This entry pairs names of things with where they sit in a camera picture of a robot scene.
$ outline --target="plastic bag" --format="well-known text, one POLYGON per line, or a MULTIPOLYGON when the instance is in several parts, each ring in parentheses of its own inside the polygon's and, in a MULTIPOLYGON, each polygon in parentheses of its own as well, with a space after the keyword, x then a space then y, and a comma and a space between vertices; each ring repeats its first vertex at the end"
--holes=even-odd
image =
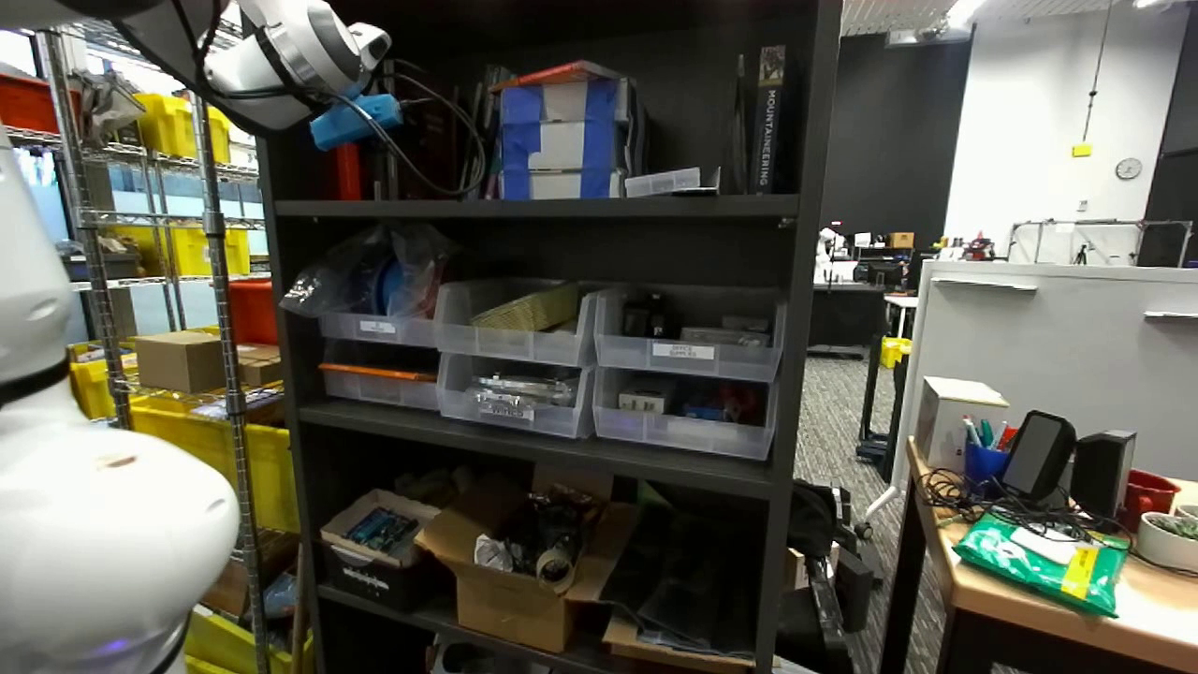
POLYGON ((431 318, 454 242, 431 223, 379 223, 321 253, 283 293, 287 313, 431 318))
POLYGON ((1116 584, 1127 560, 1127 541, 1121 538, 1051 538, 983 511, 956 550, 965 566, 1082 613, 1116 613, 1116 584))

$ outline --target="pen holder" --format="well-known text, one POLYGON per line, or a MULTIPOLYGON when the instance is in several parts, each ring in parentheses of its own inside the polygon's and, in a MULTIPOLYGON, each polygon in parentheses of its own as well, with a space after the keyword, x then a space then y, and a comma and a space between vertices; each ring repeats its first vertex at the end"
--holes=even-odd
POLYGON ((971 495, 981 495, 983 484, 1003 475, 1007 459, 1011 459, 1011 454, 1003 454, 1003 449, 965 440, 965 486, 971 486, 971 495))

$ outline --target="cup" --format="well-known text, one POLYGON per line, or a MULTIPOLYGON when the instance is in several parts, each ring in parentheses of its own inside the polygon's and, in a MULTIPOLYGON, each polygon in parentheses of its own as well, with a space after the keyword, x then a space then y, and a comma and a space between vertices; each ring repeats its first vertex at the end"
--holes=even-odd
POLYGON ((983 495, 1007 472, 1011 454, 965 440, 965 491, 983 495))
POLYGON ((1124 529, 1137 530, 1137 519, 1146 511, 1168 511, 1176 495, 1178 495, 1178 486, 1168 484, 1164 475, 1127 472, 1124 529))

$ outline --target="ceiling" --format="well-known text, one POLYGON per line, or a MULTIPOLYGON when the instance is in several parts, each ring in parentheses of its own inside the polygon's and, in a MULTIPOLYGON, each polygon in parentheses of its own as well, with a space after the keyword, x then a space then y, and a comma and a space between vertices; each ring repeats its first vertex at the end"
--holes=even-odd
MULTIPOLYGON (((930 30, 956 0, 845 0, 844 35, 891 35, 891 30, 930 30)), ((996 18, 1047 18, 1047 16, 1086 16, 1107 2, 1129 0, 988 0, 977 22, 996 18)))

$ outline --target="black metal shelving unit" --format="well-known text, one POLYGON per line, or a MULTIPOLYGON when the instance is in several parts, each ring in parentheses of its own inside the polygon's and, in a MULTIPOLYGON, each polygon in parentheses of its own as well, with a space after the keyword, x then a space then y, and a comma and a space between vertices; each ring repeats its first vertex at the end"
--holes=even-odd
POLYGON ((620 671, 580 630, 570 651, 527 651, 520 643, 461 630, 454 598, 394 611, 331 584, 318 529, 351 499, 384 486, 397 472, 431 463, 567 463, 619 480, 724 500, 745 511, 760 545, 755 591, 755 671, 773 671, 776 619, 790 524, 790 475, 799 449, 799 407, 804 335, 814 313, 814 249, 819 233, 825 154, 832 81, 837 61, 837 0, 447 0, 351 2, 350 18, 394 30, 402 57, 456 81, 484 62, 534 72, 563 61, 594 61, 638 80, 648 107, 648 168, 728 162, 728 115, 734 68, 760 46, 788 46, 793 72, 783 101, 780 196, 710 198, 628 198, 628 203, 333 203, 333 162, 313 154, 306 135, 276 135, 263 151, 267 228, 276 293, 333 242, 379 222, 437 223, 461 249, 488 264, 488 278, 578 278, 600 283, 729 283, 776 287, 790 299, 788 354, 780 368, 780 439, 765 463, 674 454, 620 440, 567 440, 515 432, 468 425, 428 412, 331 400, 321 389, 326 340, 311 318, 283 313, 287 420, 296 440, 296 484, 306 560, 313 570, 313 631, 321 667, 340 674, 421 671, 431 631, 494 651, 515 651, 557 671, 620 671))

